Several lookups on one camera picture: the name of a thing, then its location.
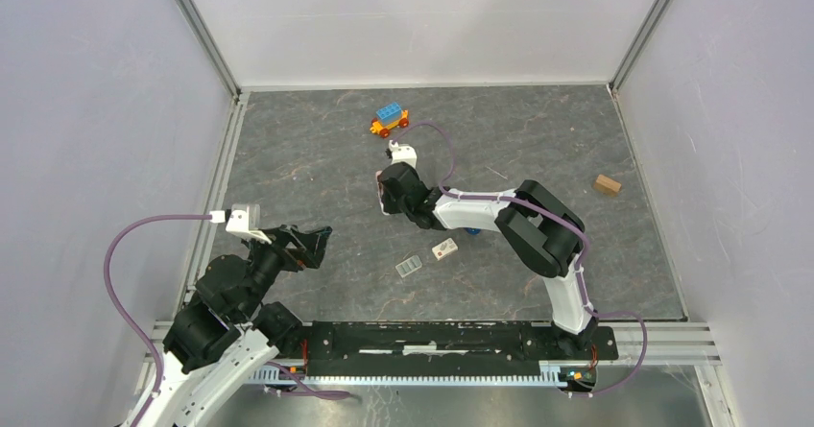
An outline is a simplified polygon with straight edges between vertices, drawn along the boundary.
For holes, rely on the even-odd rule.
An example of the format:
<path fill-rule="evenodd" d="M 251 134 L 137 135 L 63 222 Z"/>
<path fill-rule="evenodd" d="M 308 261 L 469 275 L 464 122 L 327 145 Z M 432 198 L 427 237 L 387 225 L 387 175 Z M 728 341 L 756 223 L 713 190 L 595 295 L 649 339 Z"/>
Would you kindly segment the pink white staple remover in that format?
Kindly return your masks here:
<path fill-rule="evenodd" d="M 376 171 L 375 175 L 374 175 L 374 177 L 375 177 L 375 185 L 376 185 L 377 202 L 378 202 L 378 205 L 379 205 L 379 208 L 380 208 L 380 212 L 383 215 L 387 216 L 388 213 L 385 212 L 384 203 L 383 203 L 383 200 L 382 200 L 383 195 L 384 195 L 384 191 L 383 191 L 382 184 L 380 182 L 381 174 L 382 174 L 382 170 L 379 170 L 379 171 Z"/>

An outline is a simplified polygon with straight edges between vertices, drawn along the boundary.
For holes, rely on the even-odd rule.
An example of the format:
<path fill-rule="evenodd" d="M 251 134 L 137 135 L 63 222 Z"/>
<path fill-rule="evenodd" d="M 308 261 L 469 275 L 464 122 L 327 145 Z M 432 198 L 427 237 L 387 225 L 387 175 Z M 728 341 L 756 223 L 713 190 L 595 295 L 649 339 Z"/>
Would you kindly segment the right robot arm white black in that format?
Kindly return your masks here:
<path fill-rule="evenodd" d="M 388 215 L 402 214 L 422 229 L 500 233 L 522 264 L 544 280 L 557 350 L 578 358 L 592 347 L 597 319 L 582 278 L 585 225 L 541 184 L 526 179 L 516 189 L 495 193 L 428 187 L 405 162 L 388 166 L 376 181 Z"/>

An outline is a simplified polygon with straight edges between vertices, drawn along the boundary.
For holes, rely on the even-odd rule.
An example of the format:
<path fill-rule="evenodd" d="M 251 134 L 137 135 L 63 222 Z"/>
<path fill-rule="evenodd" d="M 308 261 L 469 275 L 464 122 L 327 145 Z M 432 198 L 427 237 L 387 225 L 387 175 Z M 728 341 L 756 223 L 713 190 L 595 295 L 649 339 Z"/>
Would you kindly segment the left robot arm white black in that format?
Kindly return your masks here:
<path fill-rule="evenodd" d="M 301 348 L 302 321 L 281 303 L 262 300 L 281 273 L 321 265 L 331 227 L 262 229 L 231 217 L 226 231 L 240 238 L 248 256 L 221 256 L 207 265 L 161 345 L 138 333 L 156 371 L 125 425 L 203 426 L 258 369 Z"/>

